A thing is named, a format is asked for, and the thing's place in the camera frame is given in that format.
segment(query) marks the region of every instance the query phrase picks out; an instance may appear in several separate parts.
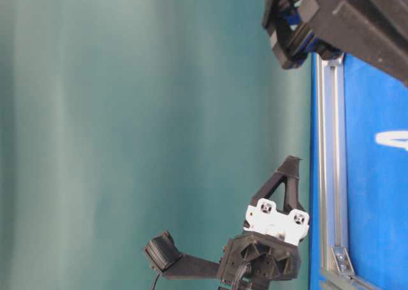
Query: green curtain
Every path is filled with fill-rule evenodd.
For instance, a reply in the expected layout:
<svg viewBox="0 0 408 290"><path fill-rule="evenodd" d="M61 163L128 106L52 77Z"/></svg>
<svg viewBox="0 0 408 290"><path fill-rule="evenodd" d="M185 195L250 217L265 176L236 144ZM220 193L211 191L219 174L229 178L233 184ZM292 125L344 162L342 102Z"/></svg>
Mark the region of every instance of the green curtain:
<svg viewBox="0 0 408 290"><path fill-rule="evenodd" d="M263 3L0 0L1 289L148 289L166 229L218 261L288 154L309 207L310 64L280 69Z"/></svg>

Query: white bracket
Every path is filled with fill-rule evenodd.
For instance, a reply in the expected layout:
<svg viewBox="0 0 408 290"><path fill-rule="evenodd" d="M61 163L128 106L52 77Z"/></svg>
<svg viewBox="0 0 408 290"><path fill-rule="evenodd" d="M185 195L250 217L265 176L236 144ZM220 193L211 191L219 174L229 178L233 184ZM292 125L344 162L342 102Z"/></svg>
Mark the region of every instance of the white bracket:
<svg viewBox="0 0 408 290"><path fill-rule="evenodd" d="M275 202L259 199L256 207L249 205L245 219L249 223L246 231L269 235L286 243L299 245L309 231L309 214L293 209L288 215L276 210Z"/></svg>

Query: black cable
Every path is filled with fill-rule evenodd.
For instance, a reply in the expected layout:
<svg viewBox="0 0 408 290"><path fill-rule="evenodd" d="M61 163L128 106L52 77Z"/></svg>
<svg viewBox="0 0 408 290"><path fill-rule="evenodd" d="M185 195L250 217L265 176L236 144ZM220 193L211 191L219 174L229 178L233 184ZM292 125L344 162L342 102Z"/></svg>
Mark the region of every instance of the black cable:
<svg viewBox="0 0 408 290"><path fill-rule="evenodd" d="M157 284L157 280L159 279L160 274L157 274L156 278L154 279L154 282L152 284L152 287L150 287L150 290L155 290L156 288L156 284Z"/></svg>
<svg viewBox="0 0 408 290"><path fill-rule="evenodd" d="M249 273L251 271L251 264L247 261L243 262L240 264L240 266L237 269L237 272L235 272L235 278L231 283L231 290L238 290L240 286L240 281L244 277L245 274Z"/></svg>

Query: blue part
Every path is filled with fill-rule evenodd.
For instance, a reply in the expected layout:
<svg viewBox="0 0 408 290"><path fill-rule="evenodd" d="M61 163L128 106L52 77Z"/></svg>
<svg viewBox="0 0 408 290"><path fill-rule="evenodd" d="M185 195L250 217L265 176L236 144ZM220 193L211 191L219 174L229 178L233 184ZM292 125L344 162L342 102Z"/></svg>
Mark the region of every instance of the blue part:
<svg viewBox="0 0 408 290"><path fill-rule="evenodd" d="M295 15L286 16L285 18L286 18L287 22L288 22L290 25L298 25L298 24L300 24L300 22L301 22L300 16L299 16L298 12L296 12Z"/></svg>
<svg viewBox="0 0 408 290"><path fill-rule="evenodd" d="M312 108L310 127L310 258L309 270L310 289L317 289L319 285L319 181L318 175L318 133L317 133L317 100L316 100L316 57L312 61Z"/></svg>
<svg viewBox="0 0 408 290"><path fill-rule="evenodd" d="M347 55L345 101L354 269L383 289L408 289L408 151L375 142L379 132L408 131L408 88Z"/></svg>

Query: black 3d-printed part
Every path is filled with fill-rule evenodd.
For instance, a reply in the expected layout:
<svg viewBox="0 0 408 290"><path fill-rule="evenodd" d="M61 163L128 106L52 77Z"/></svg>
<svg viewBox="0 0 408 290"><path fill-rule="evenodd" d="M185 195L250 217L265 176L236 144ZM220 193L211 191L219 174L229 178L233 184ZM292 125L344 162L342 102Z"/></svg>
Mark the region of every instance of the black 3d-printed part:
<svg viewBox="0 0 408 290"><path fill-rule="evenodd" d="M299 203L299 158L287 156L282 166L276 169L275 173L266 181L261 189L252 197L251 205L256 206L259 199L268 199L278 188L279 185L285 185L285 198L283 212L290 213L292 209L303 210Z"/></svg>
<svg viewBox="0 0 408 290"><path fill-rule="evenodd" d="M243 287L253 290L268 289L271 280L289 280L298 275L300 257L298 247L271 236L245 232L228 240L217 278L231 285L237 268L243 262L251 263L248 281Z"/></svg>
<svg viewBox="0 0 408 290"><path fill-rule="evenodd" d="M162 272L182 257L167 231L149 241L144 251L154 266Z"/></svg>
<svg viewBox="0 0 408 290"><path fill-rule="evenodd" d="M408 0L299 1L265 2L262 25L284 69L301 66L309 52L324 60L345 52L408 85Z"/></svg>

